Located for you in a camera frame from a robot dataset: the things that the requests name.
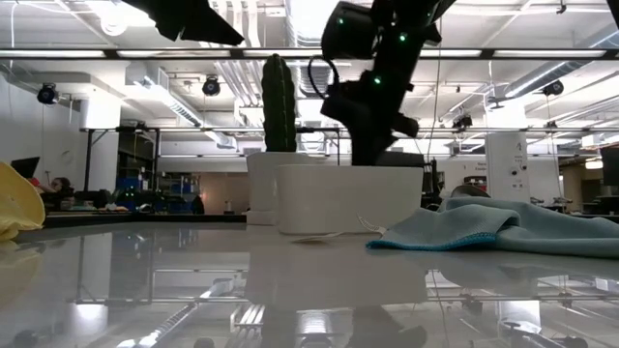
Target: white planter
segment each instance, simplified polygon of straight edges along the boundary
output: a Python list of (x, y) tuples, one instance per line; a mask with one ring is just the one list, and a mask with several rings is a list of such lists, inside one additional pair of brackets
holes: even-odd
[(389, 227), (421, 206), (424, 170), (402, 167), (282, 165), (281, 233), (367, 232), (357, 215)]
[(313, 164), (315, 159), (296, 153), (258, 153), (250, 155), (250, 210), (248, 224), (275, 225), (277, 221), (276, 169), (284, 164)]

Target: blue cloth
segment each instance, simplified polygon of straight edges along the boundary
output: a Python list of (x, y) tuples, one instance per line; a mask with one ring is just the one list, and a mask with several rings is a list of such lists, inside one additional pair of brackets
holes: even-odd
[(367, 247), (427, 251), (484, 247), (619, 258), (619, 224), (605, 218), (570, 217), (529, 203), (460, 197), (443, 201), (438, 212), (418, 209)]

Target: reflective table surface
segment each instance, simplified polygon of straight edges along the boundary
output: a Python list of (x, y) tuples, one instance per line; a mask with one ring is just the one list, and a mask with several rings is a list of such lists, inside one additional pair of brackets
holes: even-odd
[(0, 245), (0, 347), (619, 347), (612, 260), (294, 244), (244, 224), (61, 232)]

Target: potted cactus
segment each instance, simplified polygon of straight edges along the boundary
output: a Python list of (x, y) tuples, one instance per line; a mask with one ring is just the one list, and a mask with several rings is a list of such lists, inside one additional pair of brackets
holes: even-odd
[(274, 225), (277, 222), (275, 172), (279, 165), (312, 164), (307, 155), (297, 154), (295, 127), (295, 86), (283, 58), (267, 59), (262, 70), (264, 140), (266, 153), (248, 157), (250, 211), (248, 224)]

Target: cactus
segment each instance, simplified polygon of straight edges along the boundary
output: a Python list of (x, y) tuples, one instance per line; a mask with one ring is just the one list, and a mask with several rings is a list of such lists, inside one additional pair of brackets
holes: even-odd
[(274, 54), (267, 59), (262, 75), (267, 152), (296, 152), (294, 83), (290, 69)]

